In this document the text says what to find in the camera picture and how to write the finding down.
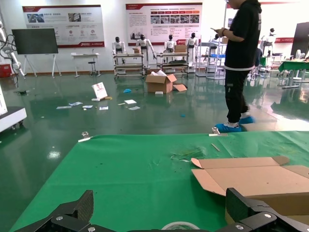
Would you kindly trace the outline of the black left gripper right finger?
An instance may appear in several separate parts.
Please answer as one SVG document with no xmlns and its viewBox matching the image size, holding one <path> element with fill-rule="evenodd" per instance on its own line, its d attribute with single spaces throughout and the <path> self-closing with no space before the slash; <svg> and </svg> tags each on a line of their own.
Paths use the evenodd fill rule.
<svg viewBox="0 0 309 232">
<path fill-rule="evenodd" d="M 234 223 L 219 232 L 307 232 L 309 226 L 276 212 L 267 203 L 242 196 L 235 188 L 225 194 L 226 212 Z"/>
</svg>

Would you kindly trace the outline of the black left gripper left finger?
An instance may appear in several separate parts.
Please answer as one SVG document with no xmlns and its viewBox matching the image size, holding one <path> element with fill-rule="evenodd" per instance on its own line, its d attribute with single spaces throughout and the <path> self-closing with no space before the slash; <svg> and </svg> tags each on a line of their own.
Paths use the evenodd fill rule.
<svg viewBox="0 0 309 232">
<path fill-rule="evenodd" d="M 47 217 L 18 229 L 18 232 L 100 232 L 101 227 L 90 223 L 94 213 L 94 195 L 86 190 L 72 202 L 60 204 Z"/>
</svg>

